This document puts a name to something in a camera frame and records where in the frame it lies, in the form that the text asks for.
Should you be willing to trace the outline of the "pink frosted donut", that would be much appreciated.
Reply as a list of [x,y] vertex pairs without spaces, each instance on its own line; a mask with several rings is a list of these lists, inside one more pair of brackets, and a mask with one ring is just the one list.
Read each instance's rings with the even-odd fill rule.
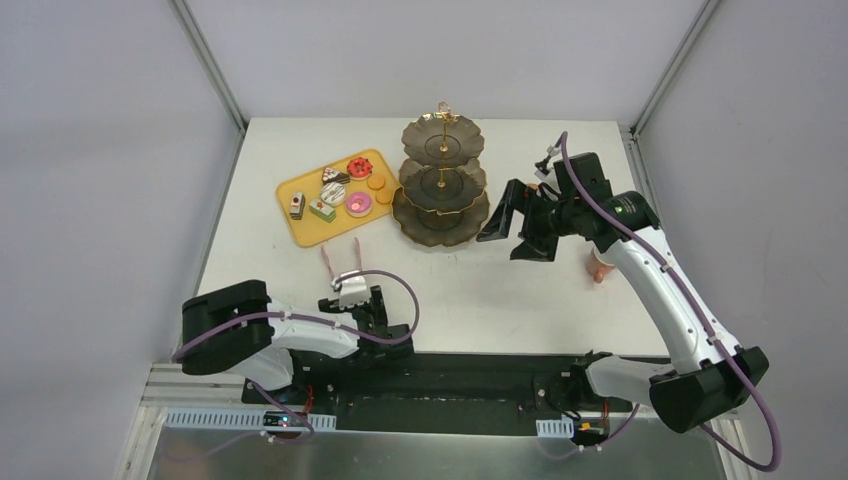
[[366,192],[353,192],[346,198],[345,210],[351,217],[366,217],[371,213],[372,209],[373,199]]

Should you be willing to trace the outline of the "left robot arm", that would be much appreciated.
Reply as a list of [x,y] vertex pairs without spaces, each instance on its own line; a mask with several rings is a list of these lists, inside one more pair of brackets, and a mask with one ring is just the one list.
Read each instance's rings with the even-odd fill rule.
[[411,323],[392,325],[369,274],[334,278],[336,298],[320,300],[315,311],[271,298],[260,280],[192,298],[182,306],[183,343],[171,360],[186,375],[237,374],[288,405],[303,396],[309,368],[362,370],[409,357],[419,299],[411,298]]

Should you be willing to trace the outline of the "pink handled metal tongs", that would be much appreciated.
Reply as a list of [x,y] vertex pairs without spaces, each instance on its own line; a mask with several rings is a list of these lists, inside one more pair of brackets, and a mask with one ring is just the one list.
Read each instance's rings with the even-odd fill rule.
[[362,245],[356,236],[348,247],[332,247],[323,243],[320,245],[319,252],[329,276],[330,287],[334,292],[339,292],[342,288],[341,276],[363,270]]

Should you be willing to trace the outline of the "white glazed donut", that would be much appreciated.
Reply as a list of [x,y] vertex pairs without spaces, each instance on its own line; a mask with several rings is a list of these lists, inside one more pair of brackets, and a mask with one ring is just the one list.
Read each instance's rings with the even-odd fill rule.
[[333,207],[345,203],[347,197],[346,186],[339,183],[323,185],[320,191],[320,199]]

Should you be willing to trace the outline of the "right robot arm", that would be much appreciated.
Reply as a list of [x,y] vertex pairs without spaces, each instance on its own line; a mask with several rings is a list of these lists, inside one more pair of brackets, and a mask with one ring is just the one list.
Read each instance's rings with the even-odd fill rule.
[[513,260],[551,262],[558,241],[578,235],[617,269],[654,322],[669,353],[667,365],[589,353],[570,369],[570,402],[583,410],[606,397],[652,408],[671,430],[685,433],[740,406],[769,368],[758,347],[744,348],[711,314],[687,277],[676,270],[659,219],[635,191],[613,194],[596,153],[536,165],[532,188],[510,180],[479,242],[505,239],[522,215]]

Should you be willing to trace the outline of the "yellow serving tray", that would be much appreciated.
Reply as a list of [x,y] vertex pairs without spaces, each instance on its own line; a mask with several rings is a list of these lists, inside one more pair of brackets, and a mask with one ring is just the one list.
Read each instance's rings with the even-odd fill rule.
[[399,187],[382,154],[367,149],[286,180],[275,195],[295,244],[307,248],[390,214]]

